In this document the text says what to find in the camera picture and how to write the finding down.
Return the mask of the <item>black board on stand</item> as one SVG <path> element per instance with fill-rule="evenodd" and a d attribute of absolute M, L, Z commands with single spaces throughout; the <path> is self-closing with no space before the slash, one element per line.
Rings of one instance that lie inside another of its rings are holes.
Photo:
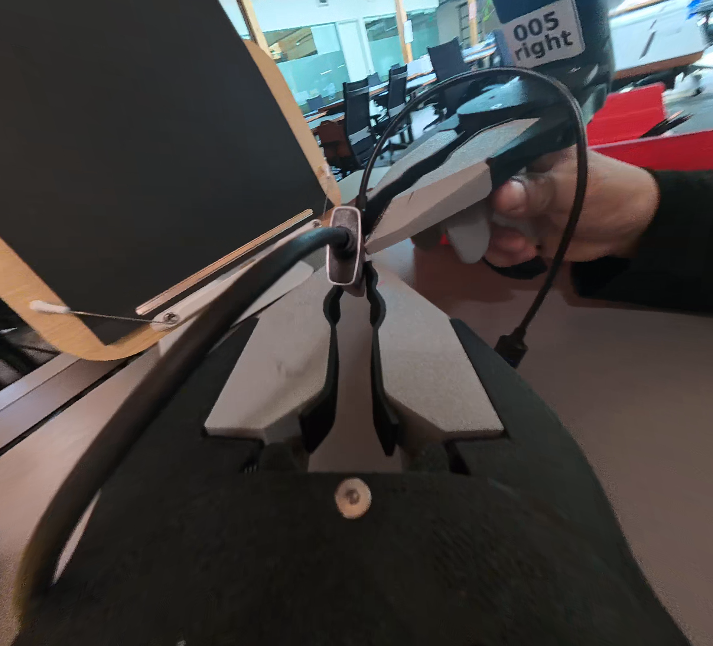
<path fill-rule="evenodd" d="M 313 211 L 310 215 L 307 211 L 296 214 L 161 292 L 159 299 L 170 300 L 172 306 L 161 312 L 155 321 L 140 316 L 132 332 L 111 344 L 103 344 L 81 322 L 89 315 L 65 312 L 65 304 L 58 295 L 2 240 L 1 299 L 55 349 L 88 361 L 111 361 L 137 355 L 166 336 L 177 338 L 178 330 L 184 330 L 211 301 L 229 288 L 229 282 L 223 276 L 228 276 L 230 281 L 236 280 L 245 269 L 280 243 L 280 233 L 288 231 L 282 238 L 287 241 L 308 230 L 310 224 L 325 224 L 327 208 L 341 205 L 342 194 L 337 181 L 270 53 L 252 41 L 246 40 L 245 46 L 325 194 L 326 209 Z"/>

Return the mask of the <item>black office chair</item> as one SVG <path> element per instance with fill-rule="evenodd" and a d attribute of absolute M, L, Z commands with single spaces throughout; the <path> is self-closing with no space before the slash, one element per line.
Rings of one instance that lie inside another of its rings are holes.
<path fill-rule="evenodd" d="M 369 79 L 344 82 L 344 134 L 356 168 L 368 165 L 377 136 L 371 124 Z"/>
<path fill-rule="evenodd" d="M 470 71 L 463 59 L 460 41 L 457 37 L 440 45 L 428 48 L 433 72 L 437 82 L 444 82 Z M 466 100 L 469 82 L 453 85 L 439 93 L 437 108 L 439 119 L 452 116 Z"/>
<path fill-rule="evenodd" d="M 387 106 L 386 115 L 383 118 L 383 130 L 388 128 L 394 118 L 396 118 L 406 106 L 407 72 L 408 69 L 406 65 L 394 67 L 389 71 Z M 389 143 L 387 145 L 387 149 L 389 151 L 406 149 L 409 143 L 413 141 L 411 114 L 404 116 L 404 119 L 401 121 L 401 124 L 398 126 L 397 130 L 394 131 L 394 133 L 398 135 L 398 142 L 393 141 L 393 135 L 388 136 L 387 139 L 389 140 Z"/>

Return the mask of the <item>person's right hand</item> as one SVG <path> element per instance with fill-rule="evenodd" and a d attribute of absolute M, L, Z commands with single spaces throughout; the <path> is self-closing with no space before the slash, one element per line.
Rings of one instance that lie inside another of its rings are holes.
<path fill-rule="evenodd" d="M 494 224 L 486 260 L 496 267 L 511 267 L 534 257 L 554 259 L 573 206 L 576 173 L 572 147 L 541 157 L 493 191 L 494 214 L 526 223 L 530 232 Z M 589 262 L 633 256 L 659 203 L 659 187 L 648 171 L 589 150 L 583 207 L 564 259 Z"/>

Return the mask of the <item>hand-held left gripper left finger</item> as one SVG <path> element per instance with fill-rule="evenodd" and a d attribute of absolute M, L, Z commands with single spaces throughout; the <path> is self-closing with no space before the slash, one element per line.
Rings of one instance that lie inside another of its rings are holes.
<path fill-rule="evenodd" d="M 212 437 L 299 442 L 314 452 L 334 425 L 341 291 L 316 271 L 257 320 L 205 422 Z"/>

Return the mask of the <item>person's right forearm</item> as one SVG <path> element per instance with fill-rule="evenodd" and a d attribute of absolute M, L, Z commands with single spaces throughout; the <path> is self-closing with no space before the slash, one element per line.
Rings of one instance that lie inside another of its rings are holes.
<path fill-rule="evenodd" d="M 631 258 L 575 262 L 585 299 L 712 314 L 712 171 L 651 171 L 660 201 Z"/>

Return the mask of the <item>black monitor screen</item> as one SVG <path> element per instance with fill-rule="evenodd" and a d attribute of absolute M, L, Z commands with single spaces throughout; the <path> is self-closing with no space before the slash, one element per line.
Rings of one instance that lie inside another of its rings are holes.
<path fill-rule="evenodd" d="M 1 0 L 1 238 L 70 308 L 136 315 L 325 205 L 218 0 Z"/>

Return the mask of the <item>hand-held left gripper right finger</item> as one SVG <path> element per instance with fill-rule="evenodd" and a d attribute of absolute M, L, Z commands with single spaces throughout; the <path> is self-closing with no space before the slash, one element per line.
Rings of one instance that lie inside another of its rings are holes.
<path fill-rule="evenodd" d="M 504 426 L 450 318 L 393 272 L 368 267 L 371 396 L 384 453 L 498 438 Z"/>

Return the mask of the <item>red plastic bin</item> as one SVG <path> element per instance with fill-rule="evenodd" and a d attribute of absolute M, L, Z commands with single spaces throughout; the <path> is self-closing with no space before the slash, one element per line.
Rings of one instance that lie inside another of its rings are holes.
<path fill-rule="evenodd" d="M 587 125 L 591 149 L 649 170 L 693 172 L 712 169 L 712 131 L 675 134 L 690 119 L 664 106 L 660 81 L 611 93 Z"/>

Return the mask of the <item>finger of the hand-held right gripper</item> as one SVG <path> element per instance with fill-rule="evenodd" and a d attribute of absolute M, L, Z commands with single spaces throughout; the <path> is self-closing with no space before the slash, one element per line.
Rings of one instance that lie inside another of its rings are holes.
<path fill-rule="evenodd" d="M 449 160 L 465 162 L 466 165 L 486 161 L 491 169 L 493 190 L 495 181 L 504 174 L 501 168 L 514 164 L 522 168 L 523 163 L 510 160 L 510 156 L 516 155 L 527 142 L 537 137 L 543 122 L 542 117 L 524 117 L 473 133 L 452 127 L 426 134 L 405 151 L 367 192 L 364 212 L 385 211 L 398 194 L 412 188 L 421 178 Z"/>
<path fill-rule="evenodd" d="M 435 226 L 459 257 L 483 257 L 489 243 L 486 198 L 493 184 L 486 161 L 449 160 L 388 204 L 365 241 L 374 255 Z"/>

